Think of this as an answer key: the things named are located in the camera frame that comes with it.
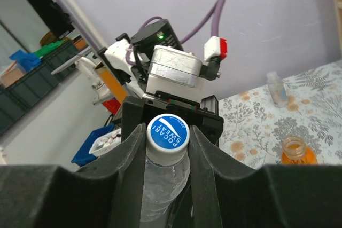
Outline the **orange juice bottle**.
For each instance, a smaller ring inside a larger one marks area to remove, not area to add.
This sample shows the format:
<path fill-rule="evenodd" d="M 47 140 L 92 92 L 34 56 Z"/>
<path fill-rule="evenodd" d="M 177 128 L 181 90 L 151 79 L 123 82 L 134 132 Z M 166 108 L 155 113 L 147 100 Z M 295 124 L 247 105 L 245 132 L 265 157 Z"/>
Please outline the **orange juice bottle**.
<path fill-rule="evenodd" d="M 286 137 L 282 142 L 282 164 L 318 164 L 313 150 L 297 136 Z"/>

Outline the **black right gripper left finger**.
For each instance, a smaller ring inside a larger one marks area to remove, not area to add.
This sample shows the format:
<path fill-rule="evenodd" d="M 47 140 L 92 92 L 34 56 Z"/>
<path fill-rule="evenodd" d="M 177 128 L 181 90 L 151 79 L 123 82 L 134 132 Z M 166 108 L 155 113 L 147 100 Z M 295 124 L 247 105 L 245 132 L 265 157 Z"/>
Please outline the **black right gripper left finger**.
<path fill-rule="evenodd" d="M 146 126 L 71 172 L 60 166 L 1 166 L 1 227 L 139 227 Z"/>

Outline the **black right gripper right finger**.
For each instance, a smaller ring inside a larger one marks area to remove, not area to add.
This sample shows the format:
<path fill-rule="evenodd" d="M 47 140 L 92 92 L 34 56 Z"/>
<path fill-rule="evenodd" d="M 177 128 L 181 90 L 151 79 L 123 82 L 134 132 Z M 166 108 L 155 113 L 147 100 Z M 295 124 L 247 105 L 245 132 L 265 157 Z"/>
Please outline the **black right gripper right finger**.
<path fill-rule="evenodd" d="M 252 169 L 190 129 L 195 227 L 341 227 L 341 166 Z"/>

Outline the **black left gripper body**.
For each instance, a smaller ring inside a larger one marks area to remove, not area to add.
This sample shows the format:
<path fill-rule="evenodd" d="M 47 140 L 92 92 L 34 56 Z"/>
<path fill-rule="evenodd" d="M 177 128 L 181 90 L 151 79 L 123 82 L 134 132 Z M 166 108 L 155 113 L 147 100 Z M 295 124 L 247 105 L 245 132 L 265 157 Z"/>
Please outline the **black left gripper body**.
<path fill-rule="evenodd" d="M 224 120 L 219 116 L 219 101 L 212 95 L 199 103 L 157 91 L 143 98 L 127 96 L 122 104 L 122 140 L 125 140 L 141 123 L 149 124 L 160 114 L 174 114 L 188 126 L 195 125 L 214 145 L 219 145 Z"/>

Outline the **clear water bottle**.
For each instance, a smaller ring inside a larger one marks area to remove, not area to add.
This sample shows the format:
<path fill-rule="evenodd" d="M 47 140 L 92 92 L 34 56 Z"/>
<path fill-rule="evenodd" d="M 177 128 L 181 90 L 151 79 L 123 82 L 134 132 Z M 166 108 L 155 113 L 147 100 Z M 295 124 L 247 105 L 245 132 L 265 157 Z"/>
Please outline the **clear water bottle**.
<path fill-rule="evenodd" d="M 147 158 L 140 221 L 150 222 L 162 216 L 185 188 L 189 174 L 187 154 L 173 166 L 161 166 Z"/>

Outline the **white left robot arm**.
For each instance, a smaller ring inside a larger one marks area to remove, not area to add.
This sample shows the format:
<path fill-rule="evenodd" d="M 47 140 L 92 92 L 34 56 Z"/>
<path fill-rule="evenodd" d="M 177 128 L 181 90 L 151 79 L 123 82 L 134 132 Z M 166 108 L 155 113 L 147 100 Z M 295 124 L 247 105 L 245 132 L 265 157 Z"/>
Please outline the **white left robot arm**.
<path fill-rule="evenodd" d="M 212 36 L 205 44 L 205 58 L 185 52 L 167 19 L 154 18 L 134 36 L 121 34 L 99 55 L 127 88 L 123 98 L 123 125 L 131 132 L 164 113 L 176 114 L 198 129 L 214 145 L 223 132 L 215 96 L 203 98 L 206 81 L 219 77 L 227 55 L 225 39 Z"/>

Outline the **blue white bottle cap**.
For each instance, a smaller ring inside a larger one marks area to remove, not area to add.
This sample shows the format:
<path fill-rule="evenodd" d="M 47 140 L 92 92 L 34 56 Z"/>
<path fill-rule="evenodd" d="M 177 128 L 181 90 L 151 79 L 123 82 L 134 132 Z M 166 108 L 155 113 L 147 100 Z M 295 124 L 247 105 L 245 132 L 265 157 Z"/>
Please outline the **blue white bottle cap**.
<path fill-rule="evenodd" d="M 188 147 L 190 130 L 187 123 L 174 114 L 160 114 L 147 126 L 146 156 L 160 166 L 179 163 Z"/>

